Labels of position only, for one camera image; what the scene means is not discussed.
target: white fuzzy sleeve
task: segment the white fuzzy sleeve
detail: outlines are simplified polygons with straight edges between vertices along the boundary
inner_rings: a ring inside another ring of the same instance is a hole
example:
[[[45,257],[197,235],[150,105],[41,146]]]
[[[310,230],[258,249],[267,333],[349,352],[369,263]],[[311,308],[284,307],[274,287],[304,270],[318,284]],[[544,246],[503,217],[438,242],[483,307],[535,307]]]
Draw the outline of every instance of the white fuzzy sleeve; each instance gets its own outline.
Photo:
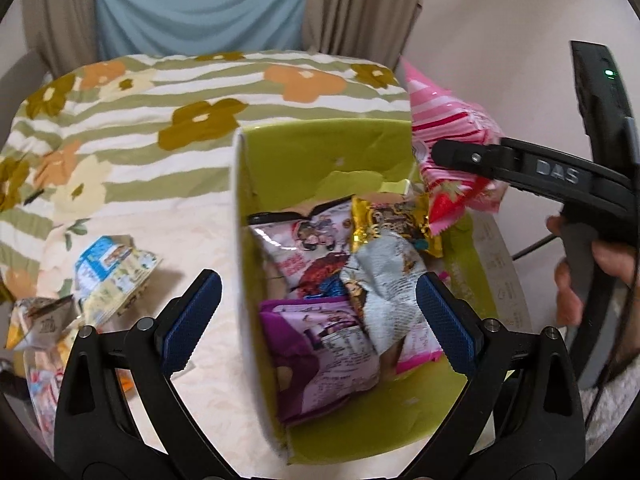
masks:
[[[640,356],[636,357],[624,372],[605,386],[593,421],[587,431],[587,460],[611,436],[613,430],[616,429],[631,407],[638,390],[640,390]],[[585,417],[589,413],[595,394],[595,389],[580,392],[582,412]]]

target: blue curtain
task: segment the blue curtain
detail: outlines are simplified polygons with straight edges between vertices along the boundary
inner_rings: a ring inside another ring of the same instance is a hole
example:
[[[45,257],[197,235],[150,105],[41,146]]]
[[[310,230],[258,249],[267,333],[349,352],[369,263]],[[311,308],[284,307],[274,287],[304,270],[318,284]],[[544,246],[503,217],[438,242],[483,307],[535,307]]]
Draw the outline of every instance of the blue curtain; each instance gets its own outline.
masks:
[[[300,49],[305,0],[95,0],[103,59]]]

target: silver bolt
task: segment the silver bolt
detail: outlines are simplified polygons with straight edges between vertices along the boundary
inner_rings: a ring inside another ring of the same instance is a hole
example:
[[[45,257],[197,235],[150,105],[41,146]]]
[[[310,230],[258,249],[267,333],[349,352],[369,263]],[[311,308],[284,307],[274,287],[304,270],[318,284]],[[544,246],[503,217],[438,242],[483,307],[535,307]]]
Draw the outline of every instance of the silver bolt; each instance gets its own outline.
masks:
[[[149,330],[154,325],[154,319],[152,317],[143,317],[136,323],[136,328],[138,330]]]
[[[544,329],[544,333],[549,339],[558,339],[560,337],[560,334],[558,333],[558,330],[556,330],[552,326],[546,327]]]
[[[500,321],[494,319],[493,317],[490,317],[489,319],[484,320],[484,327],[489,332],[498,332],[498,330],[500,330]]]
[[[78,330],[78,337],[89,337],[94,332],[94,327],[91,325],[85,325]]]

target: white wall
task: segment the white wall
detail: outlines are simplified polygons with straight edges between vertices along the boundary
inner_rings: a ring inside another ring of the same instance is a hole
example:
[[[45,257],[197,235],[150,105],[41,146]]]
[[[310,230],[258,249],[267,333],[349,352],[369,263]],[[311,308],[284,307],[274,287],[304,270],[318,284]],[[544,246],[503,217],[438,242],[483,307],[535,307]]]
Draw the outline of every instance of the white wall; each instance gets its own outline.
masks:
[[[627,0],[423,0],[405,56],[506,135],[590,158],[577,111],[569,40],[609,46],[640,116],[640,21]],[[546,234],[558,204],[511,189],[498,222],[514,253]],[[537,327],[555,313],[553,270],[562,243],[516,266]]]
[[[27,53],[22,22],[22,0],[14,0],[0,22],[0,77]]]

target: beige curtain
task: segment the beige curtain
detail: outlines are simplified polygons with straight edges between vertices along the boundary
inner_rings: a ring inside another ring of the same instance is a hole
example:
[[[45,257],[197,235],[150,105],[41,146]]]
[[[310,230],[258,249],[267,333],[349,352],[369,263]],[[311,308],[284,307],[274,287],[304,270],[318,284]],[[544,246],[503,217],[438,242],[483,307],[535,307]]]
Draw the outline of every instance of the beige curtain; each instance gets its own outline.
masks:
[[[98,61],[94,0],[22,0],[29,48],[54,77]]]
[[[370,59],[395,68],[420,0],[306,0],[306,50]]]

